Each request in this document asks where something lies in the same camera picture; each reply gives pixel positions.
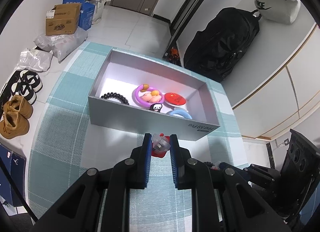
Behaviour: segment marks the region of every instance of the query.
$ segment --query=black and white sneaker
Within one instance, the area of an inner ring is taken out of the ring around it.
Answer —
[[[37,98],[37,95],[31,85],[26,82],[12,84],[11,94],[12,96],[15,94],[23,96],[31,105],[36,101]]]
[[[38,93],[42,88],[42,82],[39,75],[30,70],[22,70],[20,72],[20,80],[21,82],[27,82],[33,90]]]

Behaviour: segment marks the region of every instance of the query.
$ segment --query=metal screw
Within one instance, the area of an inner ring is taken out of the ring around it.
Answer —
[[[227,168],[227,169],[225,170],[225,173],[226,173],[227,175],[232,176],[232,175],[234,175],[235,171],[234,171],[234,169]]]
[[[91,168],[91,169],[88,169],[87,170],[87,174],[89,175],[89,176],[93,176],[93,175],[95,175],[97,173],[97,170],[95,169],[95,168]]]
[[[124,163],[125,163],[126,165],[132,165],[132,164],[134,164],[134,159],[128,158],[128,159],[126,159],[126,160],[124,161]]]
[[[189,158],[189,159],[187,160],[187,162],[188,162],[190,165],[196,165],[198,161],[197,161],[196,159],[194,159],[194,158]]]

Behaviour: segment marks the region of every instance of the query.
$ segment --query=navy blue box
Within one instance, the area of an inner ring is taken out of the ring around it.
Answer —
[[[91,28],[95,5],[85,2],[80,10],[79,27],[84,30]]]
[[[25,198],[24,193],[24,175],[26,168],[26,158],[9,150],[3,144],[0,143],[0,157],[4,162],[7,170],[9,171],[13,181],[17,185],[20,193]],[[0,168],[0,195],[3,197],[10,205],[13,207],[20,207],[22,203],[20,202],[18,196],[11,187],[9,181],[4,175],[2,169]]]
[[[79,24],[80,28],[88,30],[91,28],[95,5],[85,2],[85,0],[63,0],[62,4],[81,3]]]

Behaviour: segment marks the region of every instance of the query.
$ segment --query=cardboard box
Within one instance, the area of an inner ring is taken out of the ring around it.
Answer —
[[[163,104],[161,112],[142,108],[134,102],[133,91],[141,84],[158,88],[163,94],[183,96],[191,119],[168,115],[173,108]],[[105,93],[123,95],[129,105],[100,98]],[[138,55],[111,51],[88,95],[90,122],[132,133],[176,134],[179,139],[196,141],[219,127],[216,109],[205,82]]]
[[[80,15],[80,3],[55,5],[47,11],[45,34],[47,36],[75,33]]]
[[[62,3],[81,3],[78,26],[84,30],[91,28],[95,5],[85,0],[63,0]]]

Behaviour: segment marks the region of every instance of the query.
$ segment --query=blue box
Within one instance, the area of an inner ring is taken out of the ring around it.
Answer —
[[[81,3],[78,26],[84,30],[91,28],[95,5],[85,2],[85,0],[63,0],[62,4]]]
[[[85,2],[82,4],[79,16],[79,27],[84,30],[91,28],[95,5]]]

